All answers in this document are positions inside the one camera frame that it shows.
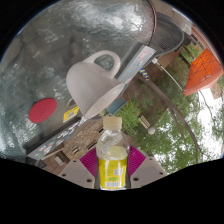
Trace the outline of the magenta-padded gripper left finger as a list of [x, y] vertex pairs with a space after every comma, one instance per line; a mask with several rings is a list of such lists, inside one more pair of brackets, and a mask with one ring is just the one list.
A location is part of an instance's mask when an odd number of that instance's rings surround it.
[[97, 174], [98, 159], [93, 148], [80, 159], [72, 159], [59, 176], [83, 188], [95, 189]]

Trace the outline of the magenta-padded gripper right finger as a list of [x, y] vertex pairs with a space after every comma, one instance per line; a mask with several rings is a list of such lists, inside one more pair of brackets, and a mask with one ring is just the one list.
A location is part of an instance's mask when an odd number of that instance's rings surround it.
[[129, 189], [146, 186], [167, 175], [154, 156], [145, 156], [133, 146], [130, 147], [127, 168]]

